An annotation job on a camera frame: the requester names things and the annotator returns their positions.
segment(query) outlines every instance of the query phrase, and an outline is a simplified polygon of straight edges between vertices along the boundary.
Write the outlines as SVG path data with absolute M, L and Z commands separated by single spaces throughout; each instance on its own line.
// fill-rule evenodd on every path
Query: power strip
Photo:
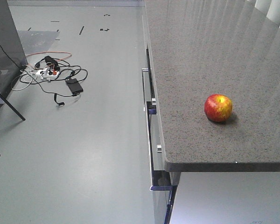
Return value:
M 59 71 L 54 71 L 50 75 L 49 72 L 50 72 L 50 70 L 48 68 L 44 68 L 43 70 L 38 70 L 36 72 L 36 76 L 40 77 L 41 79 L 45 78 L 45 79 L 47 79 L 50 82 L 51 80 L 55 80 L 58 77 L 59 73 L 60 73 Z

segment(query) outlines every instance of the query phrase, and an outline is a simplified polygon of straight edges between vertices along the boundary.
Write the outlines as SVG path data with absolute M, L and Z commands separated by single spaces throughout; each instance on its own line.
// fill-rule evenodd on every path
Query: red apple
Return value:
M 221 94 L 210 95 L 204 104 L 204 112 L 208 119 L 215 122 L 226 121 L 232 111 L 232 101 Z

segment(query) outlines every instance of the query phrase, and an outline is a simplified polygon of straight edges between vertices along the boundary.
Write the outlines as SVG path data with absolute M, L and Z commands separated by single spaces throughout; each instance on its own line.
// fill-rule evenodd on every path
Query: power adapter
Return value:
M 68 79 L 65 82 L 74 96 L 83 92 L 83 88 L 76 78 Z

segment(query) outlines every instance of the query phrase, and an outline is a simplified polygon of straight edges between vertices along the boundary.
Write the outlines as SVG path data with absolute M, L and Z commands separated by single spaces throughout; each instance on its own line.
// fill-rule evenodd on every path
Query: granite countertop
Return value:
M 280 171 L 280 29 L 243 0 L 146 0 L 165 169 Z M 214 93 L 233 101 L 209 121 Z

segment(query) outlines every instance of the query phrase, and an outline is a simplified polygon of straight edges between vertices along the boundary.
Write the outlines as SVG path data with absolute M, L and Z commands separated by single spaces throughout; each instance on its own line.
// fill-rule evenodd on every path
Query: floor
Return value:
M 12 92 L 24 122 L 0 108 L 0 224 L 154 223 L 142 7 L 10 9 L 17 30 L 59 30 L 49 49 L 71 52 L 68 61 L 89 75 L 81 97 L 58 98 L 63 107 L 38 86 Z M 69 91 L 64 83 L 43 87 Z

